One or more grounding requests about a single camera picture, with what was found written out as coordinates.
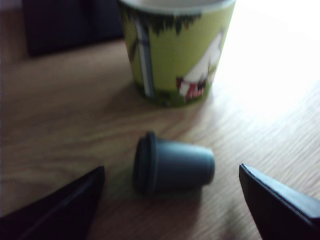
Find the white figure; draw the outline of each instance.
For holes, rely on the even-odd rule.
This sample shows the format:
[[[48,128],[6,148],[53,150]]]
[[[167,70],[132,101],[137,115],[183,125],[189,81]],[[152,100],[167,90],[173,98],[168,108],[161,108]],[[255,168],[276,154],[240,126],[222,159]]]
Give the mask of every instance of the white figure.
[[[223,36],[224,32],[220,31],[192,69],[185,76],[177,77],[177,87],[181,96],[190,99],[204,93],[209,68],[216,66],[219,61]]]

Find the wooden table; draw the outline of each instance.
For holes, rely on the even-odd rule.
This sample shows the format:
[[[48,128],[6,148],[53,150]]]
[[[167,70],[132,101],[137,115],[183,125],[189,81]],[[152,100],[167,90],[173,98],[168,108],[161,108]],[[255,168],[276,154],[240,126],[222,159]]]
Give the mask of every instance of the wooden table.
[[[2,14],[1,214],[104,165],[108,184],[90,240],[259,239],[238,179],[244,162],[320,199],[319,9],[238,2],[212,93],[162,108],[133,88],[123,41],[28,58],[20,12]],[[147,130],[212,148],[200,195],[134,194]]]

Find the gray rubber cap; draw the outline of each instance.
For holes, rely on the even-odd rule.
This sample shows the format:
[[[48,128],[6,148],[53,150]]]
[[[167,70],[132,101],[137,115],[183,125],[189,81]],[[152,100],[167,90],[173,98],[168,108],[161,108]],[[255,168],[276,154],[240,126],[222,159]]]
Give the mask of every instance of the gray rubber cap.
[[[148,132],[136,148],[133,187],[143,194],[195,189],[211,183],[214,173],[210,149],[158,139]]]

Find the cup rim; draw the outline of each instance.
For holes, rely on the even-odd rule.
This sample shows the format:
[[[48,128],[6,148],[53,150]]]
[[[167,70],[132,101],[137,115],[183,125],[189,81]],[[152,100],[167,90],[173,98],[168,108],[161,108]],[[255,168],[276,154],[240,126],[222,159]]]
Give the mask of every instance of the cup rim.
[[[126,0],[118,0],[123,5],[130,7],[132,9],[152,13],[152,14],[162,14],[162,15],[194,15],[199,13],[213,12],[217,10],[221,10],[229,7],[236,0],[222,0],[218,2],[213,2],[211,4],[203,5],[203,6],[192,6],[192,7],[157,7],[157,6],[142,6],[137,5]]]

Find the paper cup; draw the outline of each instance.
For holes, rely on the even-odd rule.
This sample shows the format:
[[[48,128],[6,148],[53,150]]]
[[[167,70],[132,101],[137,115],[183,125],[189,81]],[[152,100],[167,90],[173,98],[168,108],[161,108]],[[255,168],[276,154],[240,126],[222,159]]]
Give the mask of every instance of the paper cup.
[[[118,5],[138,91],[165,106],[205,97],[235,0],[118,0]]]

